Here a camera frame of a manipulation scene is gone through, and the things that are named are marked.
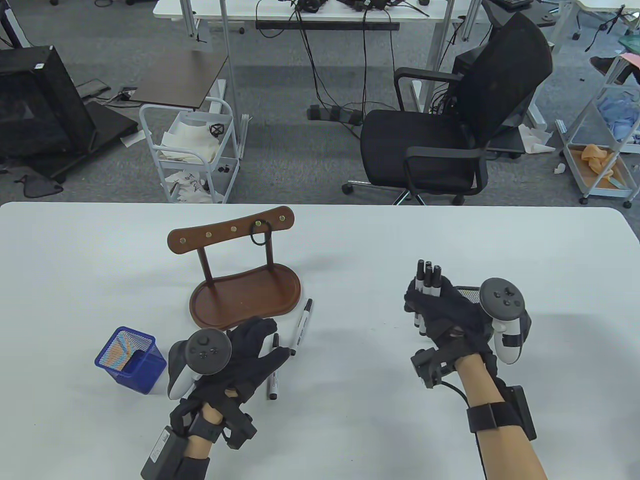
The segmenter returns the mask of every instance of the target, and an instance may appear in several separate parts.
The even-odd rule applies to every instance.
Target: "chair backrest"
[[[456,110],[483,147],[516,107],[553,71],[551,50],[521,13],[489,41],[454,91]]]

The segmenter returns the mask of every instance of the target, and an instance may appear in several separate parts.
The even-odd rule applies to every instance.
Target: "bundle of markers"
[[[439,265],[431,266],[431,262],[418,260],[418,271],[415,274],[415,289],[426,294],[436,297],[440,296],[440,287],[442,286],[442,268]],[[415,314],[413,324],[420,328],[420,334],[427,335],[427,327],[424,324],[422,315]]]

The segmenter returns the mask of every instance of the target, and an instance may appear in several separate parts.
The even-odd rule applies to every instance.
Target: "brown desk top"
[[[197,109],[215,82],[226,55],[197,50],[162,55],[140,82],[131,100]]]

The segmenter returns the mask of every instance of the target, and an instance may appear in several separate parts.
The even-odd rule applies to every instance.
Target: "wooden key holder stand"
[[[181,228],[169,233],[167,244],[173,253],[196,250],[200,257],[205,280],[189,300],[189,311],[199,327],[224,330],[253,316],[273,317],[293,310],[300,300],[300,279],[292,269],[273,262],[271,245],[272,233],[288,230],[293,222],[293,211],[283,206],[237,220]],[[264,234],[263,243],[255,240],[256,234]],[[204,248],[246,236],[250,236],[256,245],[264,245],[267,264],[213,278]]]

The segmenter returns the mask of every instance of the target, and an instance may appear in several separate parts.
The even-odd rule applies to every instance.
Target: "chair armrest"
[[[483,153],[484,150],[481,148],[467,150],[462,148],[409,147],[404,152],[404,162],[416,157],[473,160],[480,158]]]
[[[448,74],[446,72],[433,72],[432,70],[421,70],[419,68],[403,67],[397,69],[394,72],[394,86],[396,88],[396,95],[398,97],[400,110],[404,111],[402,95],[400,94],[400,78],[413,78],[416,80],[434,80],[445,83],[457,83],[462,80],[462,75]]]
[[[403,170],[406,177],[407,189],[413,196],[416,195],[415,184],[411,176],[411,168],[409,160],[411,159],[451,159],[451,160],[474,160],[482,159],[484,156],[484,150],[482,148],[462,149],[462,148],[431,148],[431,147],[409,147],[404,152]],[[484,166],[484,184],[486,185],[486,165],[481,161]]]

